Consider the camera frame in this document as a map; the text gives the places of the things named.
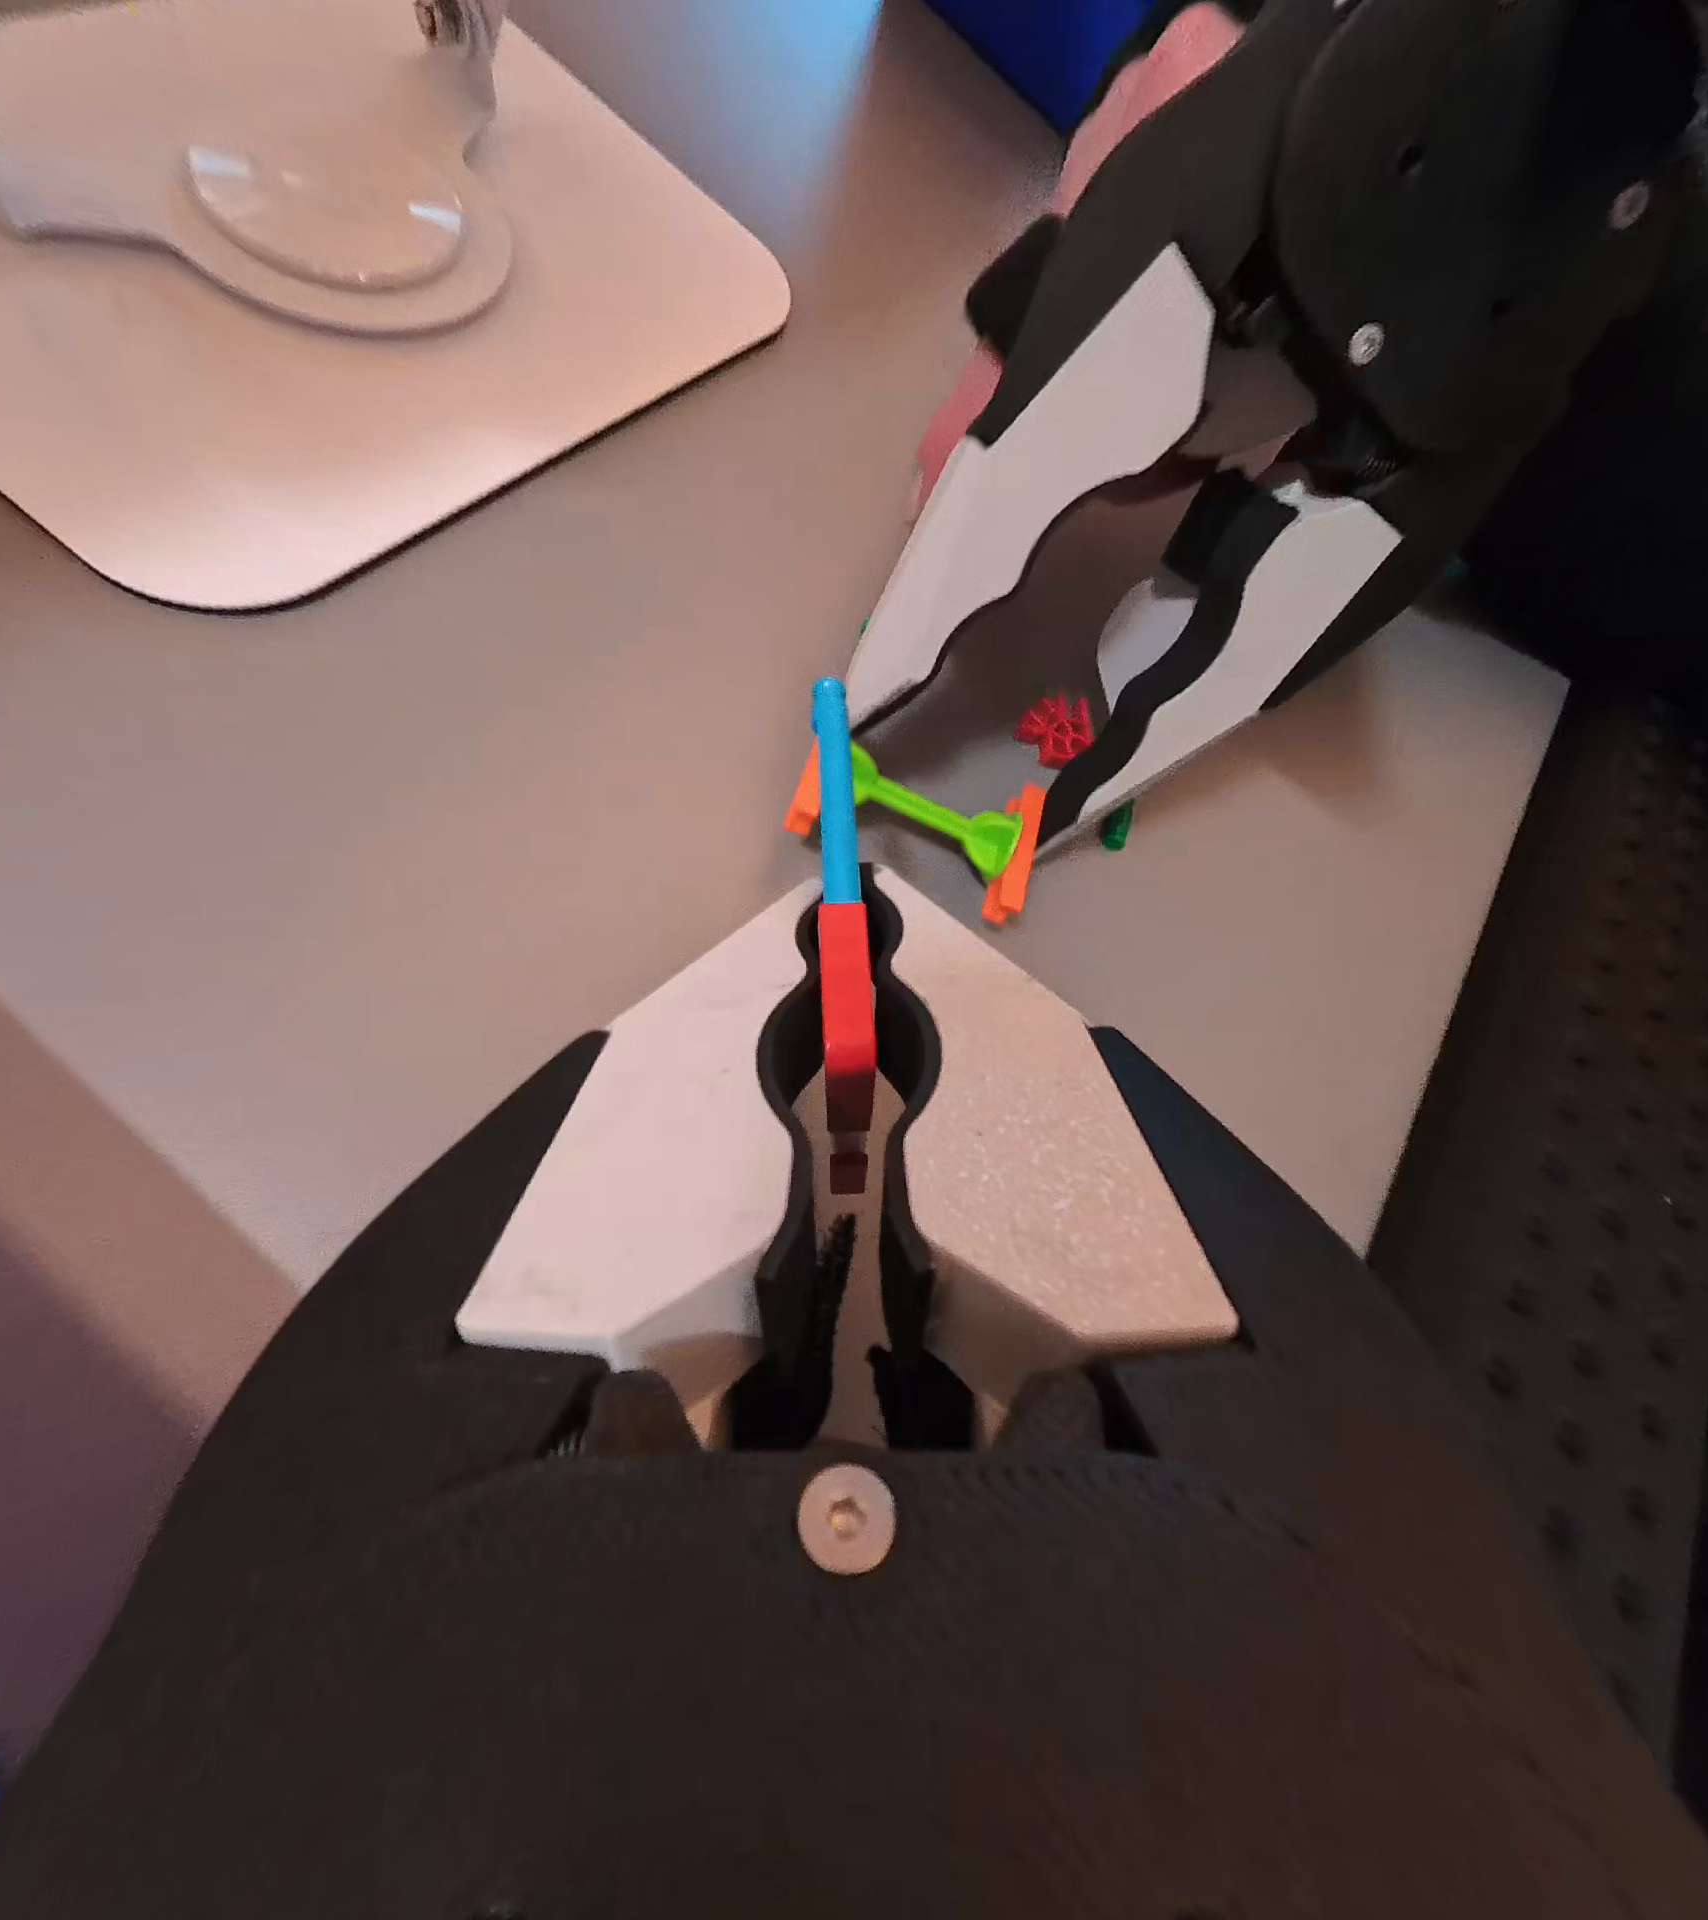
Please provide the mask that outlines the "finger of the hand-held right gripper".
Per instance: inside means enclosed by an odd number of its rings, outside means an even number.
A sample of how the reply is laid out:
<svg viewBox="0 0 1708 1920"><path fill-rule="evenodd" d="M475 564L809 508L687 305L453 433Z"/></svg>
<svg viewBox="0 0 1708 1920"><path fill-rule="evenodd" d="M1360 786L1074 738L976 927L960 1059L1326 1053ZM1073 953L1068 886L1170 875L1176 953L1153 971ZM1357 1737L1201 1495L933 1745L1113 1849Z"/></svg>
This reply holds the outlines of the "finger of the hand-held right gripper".
<svg viewBox="0 0 1708 1920"><path fill-rule="evenodd" d="M1357 496L1210 475L1147 579L1106 617L1102 714L1049 788L1049 855L1249 725L1400 543Z"/></svg>
<svg viewBox="0 0 1708 1920"><path fill-rule="evenodd" d="M965 433L845 674L864 728L913 700L955 636L1022 581L1080 500L1154 465L1196 424L1215 304L1165 245L993 441Z"/></svg>

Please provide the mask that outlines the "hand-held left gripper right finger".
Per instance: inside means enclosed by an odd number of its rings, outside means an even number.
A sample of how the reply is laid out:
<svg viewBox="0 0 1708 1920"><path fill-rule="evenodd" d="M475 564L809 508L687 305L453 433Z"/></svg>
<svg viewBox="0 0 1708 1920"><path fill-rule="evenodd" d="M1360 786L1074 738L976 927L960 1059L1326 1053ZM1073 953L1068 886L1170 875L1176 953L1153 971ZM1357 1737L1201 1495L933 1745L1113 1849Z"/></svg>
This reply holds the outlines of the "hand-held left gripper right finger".
<svg viewBox="0 0 1708 1920"><path fill-rule="evenodd" d="M868 870L885 1335L896 1448L968 1448L1031 1380L1240 1333L1093 1025L891 868Z"/></svg>

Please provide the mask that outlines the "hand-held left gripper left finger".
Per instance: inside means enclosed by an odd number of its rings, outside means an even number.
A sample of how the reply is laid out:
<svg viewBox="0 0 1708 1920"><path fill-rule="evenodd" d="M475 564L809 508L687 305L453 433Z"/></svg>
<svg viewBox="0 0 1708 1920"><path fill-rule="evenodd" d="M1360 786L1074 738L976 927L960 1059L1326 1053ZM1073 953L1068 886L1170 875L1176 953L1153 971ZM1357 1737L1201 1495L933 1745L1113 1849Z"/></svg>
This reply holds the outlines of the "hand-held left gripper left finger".
<svg viewBox="0 0 1708 1920"><path fill-rule="evenodd" d="M601 1048L457 1313L478 1347L653 1372L803 1446L834 1393L847 1265L823 1258L815 882L668 978Z"/></svg>

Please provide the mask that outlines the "lime green spool rod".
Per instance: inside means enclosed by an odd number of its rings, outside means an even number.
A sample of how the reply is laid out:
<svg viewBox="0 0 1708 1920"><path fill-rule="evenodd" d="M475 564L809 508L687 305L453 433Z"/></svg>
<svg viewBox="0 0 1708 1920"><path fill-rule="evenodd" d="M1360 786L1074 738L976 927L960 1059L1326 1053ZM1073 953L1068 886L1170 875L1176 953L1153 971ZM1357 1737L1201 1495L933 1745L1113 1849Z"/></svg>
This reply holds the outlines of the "lime green spool rod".
<svg viewBox="0 0 1708 1920"><path fill-rule="evenodd" d="M986 884L996 882L1014 863L1027 830L1020 807L963 814L887 776L858 741L851 745L851 771L857 803L879 805L955 843Z"/></svg>

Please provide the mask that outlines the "teal plastic panel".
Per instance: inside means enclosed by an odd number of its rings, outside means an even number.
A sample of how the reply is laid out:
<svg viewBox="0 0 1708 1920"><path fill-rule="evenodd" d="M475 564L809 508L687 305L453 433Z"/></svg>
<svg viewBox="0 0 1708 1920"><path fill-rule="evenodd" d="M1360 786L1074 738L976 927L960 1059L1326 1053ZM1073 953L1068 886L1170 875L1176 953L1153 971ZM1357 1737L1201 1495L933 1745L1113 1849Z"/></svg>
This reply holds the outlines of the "teal plastic panel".
<svg viewBox="0 0 1708 1920"><path fill-rule="evenodd" d="M813 724L819 774L821 904L864 901L858 790L847 687L823 676L813 685Z"/></svg>

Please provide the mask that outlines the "plain blue plastic bin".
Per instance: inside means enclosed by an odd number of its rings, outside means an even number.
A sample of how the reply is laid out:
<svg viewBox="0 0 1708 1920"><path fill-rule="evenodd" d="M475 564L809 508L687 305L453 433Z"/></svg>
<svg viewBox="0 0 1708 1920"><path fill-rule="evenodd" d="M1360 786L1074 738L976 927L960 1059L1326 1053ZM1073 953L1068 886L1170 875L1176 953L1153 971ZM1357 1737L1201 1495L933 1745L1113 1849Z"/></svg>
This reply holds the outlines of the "plain blue plastic bin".
<svg viewBox="0 0 1708 1920"><path fill-rule="evenodd" d="M1071 135L1153 2L928 2L1058 133Z"/></svg>

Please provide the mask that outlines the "black perforated board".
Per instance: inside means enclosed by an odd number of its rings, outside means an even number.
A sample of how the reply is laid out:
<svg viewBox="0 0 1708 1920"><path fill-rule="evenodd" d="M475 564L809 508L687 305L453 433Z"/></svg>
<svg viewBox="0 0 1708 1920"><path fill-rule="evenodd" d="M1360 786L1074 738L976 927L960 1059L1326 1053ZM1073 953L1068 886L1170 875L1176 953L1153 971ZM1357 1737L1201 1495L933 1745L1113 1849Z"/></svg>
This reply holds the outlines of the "black perforated board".
<svg viewBox="0 0 1708 1920"><path fill-rule="evenodd" d="M1673 1768L1708 1430L1708 745L1572 685L1370 1263Z"/></svg>

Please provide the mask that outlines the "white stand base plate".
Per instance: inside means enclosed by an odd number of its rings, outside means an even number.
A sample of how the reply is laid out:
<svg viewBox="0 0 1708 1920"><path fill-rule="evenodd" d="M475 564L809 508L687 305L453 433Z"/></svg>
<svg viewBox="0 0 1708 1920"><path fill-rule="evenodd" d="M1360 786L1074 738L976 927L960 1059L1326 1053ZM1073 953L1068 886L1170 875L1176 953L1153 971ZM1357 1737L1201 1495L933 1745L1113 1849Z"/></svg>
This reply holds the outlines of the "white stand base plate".
<svg viewBox="0 0 1708 1920"><path fill-rule="evenodd" d="M503 3L0 14L0 496L133 593L309 600L791 312Z"/></svg>

